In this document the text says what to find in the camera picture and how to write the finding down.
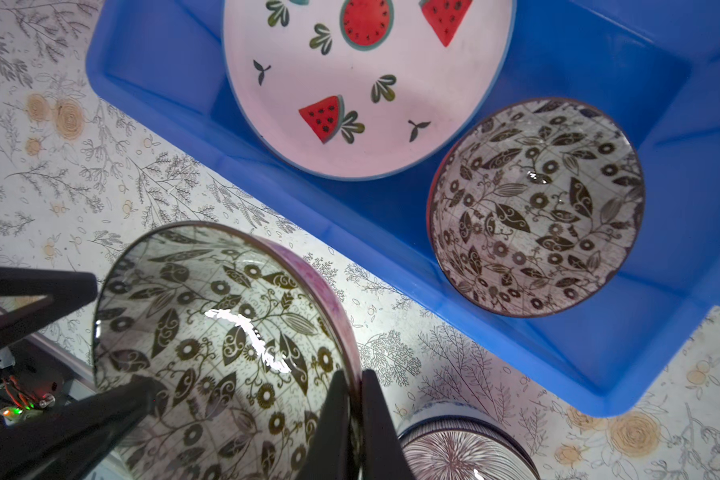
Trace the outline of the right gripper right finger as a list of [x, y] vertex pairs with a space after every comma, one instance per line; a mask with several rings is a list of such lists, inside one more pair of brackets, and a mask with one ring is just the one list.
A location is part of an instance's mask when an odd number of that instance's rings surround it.
[[405, 459], [378, 377], [367, 369], [361, 379], [362, 478], [415, 480]]

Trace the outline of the black leaf pattern bowl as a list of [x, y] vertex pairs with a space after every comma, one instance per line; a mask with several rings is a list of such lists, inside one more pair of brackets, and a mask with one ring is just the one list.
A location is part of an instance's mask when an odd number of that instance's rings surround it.
[[541, 98], [496, 112], [452, 147], [427, 227], [446, 279], [469, 302], [538, 318], [590, 299], [618, 273], [645, 200], [637, 152], [610, 116]]

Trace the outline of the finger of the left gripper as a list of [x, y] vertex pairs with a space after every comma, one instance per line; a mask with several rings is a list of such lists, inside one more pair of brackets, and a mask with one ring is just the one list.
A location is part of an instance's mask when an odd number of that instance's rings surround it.
[[0, 479], [83, 479], [154, 409], [140, 379], [0, 430]]
[[0, 314], [0, 349], [96, 300], [97, 287], [88, 272], [0, 267], [0, 297], [35, 299]]

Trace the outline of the white watermelon plate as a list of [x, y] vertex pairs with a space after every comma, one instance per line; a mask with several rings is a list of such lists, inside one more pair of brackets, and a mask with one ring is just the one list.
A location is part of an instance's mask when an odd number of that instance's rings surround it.
[[277, 157], [371, 180], [450, 142], [507, 56], [513, 1], [227, 1], [222, 45], [235, 100]]

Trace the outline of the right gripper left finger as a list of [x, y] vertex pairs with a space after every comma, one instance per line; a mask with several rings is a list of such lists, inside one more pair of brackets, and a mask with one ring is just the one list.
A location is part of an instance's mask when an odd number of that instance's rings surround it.
[[297, 480], [347, 480], [356, 478], [351, 445], [351, 404], [345, 374], [337, 371], [329, 385], [326, 401], [306, 461]]

